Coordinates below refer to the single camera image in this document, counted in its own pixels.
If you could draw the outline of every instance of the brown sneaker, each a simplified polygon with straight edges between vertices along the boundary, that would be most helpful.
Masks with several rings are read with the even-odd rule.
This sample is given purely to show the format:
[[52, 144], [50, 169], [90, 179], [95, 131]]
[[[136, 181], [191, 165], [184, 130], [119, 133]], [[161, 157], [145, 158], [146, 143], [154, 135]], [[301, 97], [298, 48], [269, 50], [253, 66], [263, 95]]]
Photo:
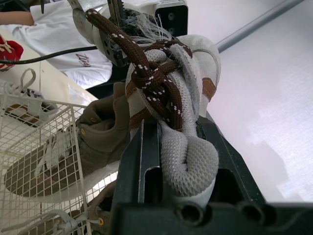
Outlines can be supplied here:
[[[2, 233], [27, 226], [31, 222], [39, 220], [35, 224], [25, 228], [19, 235], [51, 235], [51, 234], [73, 234], [81, 235], [85, 231], [84, 221], [89, 221], [92, 231], [97, 231], [100, 235], [108, 234], [110, 210], [112, 197], [115, 190], [115, 182], [108, 184], [92, 201], [88, 203], [88, 210], [84, 212], [84, 207], [80, 210], [66, 213], [63, 210], [51, 210], [40, 214], [22, 224], [14, 225], [1, 230]], [[102, 209], [101, 204], [109, 208], [108, 211]]]
[[78, 145], [85, 190], [118, 170], [129, 133], [129, 106], [125, 84], [114, 85], [114, 95], [92, 102], [70, 126], [51, 136], [46, 144], [15, 162], [4, 183], [14, 194], [26, 197], [56, 194], [53, 201], [64, 201], [81, 194], [74, 132]]

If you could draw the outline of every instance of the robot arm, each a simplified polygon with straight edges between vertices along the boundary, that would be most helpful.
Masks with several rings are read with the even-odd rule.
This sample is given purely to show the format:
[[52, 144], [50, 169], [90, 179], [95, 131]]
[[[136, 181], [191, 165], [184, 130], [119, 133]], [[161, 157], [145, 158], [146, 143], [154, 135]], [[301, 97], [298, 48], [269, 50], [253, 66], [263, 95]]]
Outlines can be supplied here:
[[97, 10], [102, 16], [123, 29], [127, 18], [125, 8], [146, 13], [161, 20], [162, 26], [173, 36], [187, 34], [188, 8], [185, 0], [68, 0], [73, 9], [73, 20], [80, 32], [91, 44], [95, 44], [109, 60], [118, 67], [128, 64], [126, 55], [121, 50], [112, 50], [109, 46], [110, 38], [86, 20], [85, 12], [89, 9]]

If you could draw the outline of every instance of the black cable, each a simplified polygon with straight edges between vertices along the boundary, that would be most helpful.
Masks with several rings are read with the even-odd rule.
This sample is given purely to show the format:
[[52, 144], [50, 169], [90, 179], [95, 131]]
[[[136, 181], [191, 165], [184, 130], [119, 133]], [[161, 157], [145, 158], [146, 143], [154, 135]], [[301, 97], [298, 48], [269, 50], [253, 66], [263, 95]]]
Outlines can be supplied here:
[[59, 55], [64, 55], [64, 54], [69, 54], [73, 52], [79, 52], [79, 51], [86, 51], [86, 50], [96, 50], [98, 49], [96, 46], [93, 47], [80, 47], [80, 48], [74, 48], [74, 49], [68, 49], [68, 50], [62, 50], [58, 51], [49, 55], [44, 55], [41, 57], [37, 57], [34, 59], [29, 59], [29, 60], [20, 60], [20, 61], [14, 61], [14, 60], [0, 60], [0, 64], [10, 64], [10, 65], [25, 65], [25, 64], [31, 64], [31, 63], [36, 63], [39, 61], [47, 60]]

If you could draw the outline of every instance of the person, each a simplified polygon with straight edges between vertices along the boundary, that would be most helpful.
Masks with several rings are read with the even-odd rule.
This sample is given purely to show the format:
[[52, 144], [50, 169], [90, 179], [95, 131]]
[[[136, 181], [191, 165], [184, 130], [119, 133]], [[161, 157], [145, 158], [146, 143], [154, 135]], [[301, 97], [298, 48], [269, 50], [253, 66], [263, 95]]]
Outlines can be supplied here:
[[[0, 26], [41, 56], [93, 46], [78, 32], [67, 0], [45, 4], [43, 14], [39, 5], [30, 7], [30, 12], [0, 12]], [[65, 54], [48, 62], [84, 89], [107, 82], [112, 74], [112, 63], [98, 50]]]

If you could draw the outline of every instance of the white sneaker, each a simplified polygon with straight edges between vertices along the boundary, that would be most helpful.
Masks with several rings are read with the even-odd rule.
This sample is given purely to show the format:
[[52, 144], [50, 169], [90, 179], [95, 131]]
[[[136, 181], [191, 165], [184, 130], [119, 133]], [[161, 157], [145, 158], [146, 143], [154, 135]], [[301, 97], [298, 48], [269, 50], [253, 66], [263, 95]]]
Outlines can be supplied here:
[[[24, 85], [25, 74], [31, 71], [32, 78]], [[21, 84], [18, 86], [11, 82], [0, 79], [0, 94], [11, 94], [17, 96], [10, 97], [5, 102], [5, 113], [11, 117], [22, 121], [30, 126], [39, 126], [49, 120], [58, 112], [56, 104], [44, 101], [43, 95], [28, 88], [36, 79], [33, 69], [26, 69], [21, 76]]]

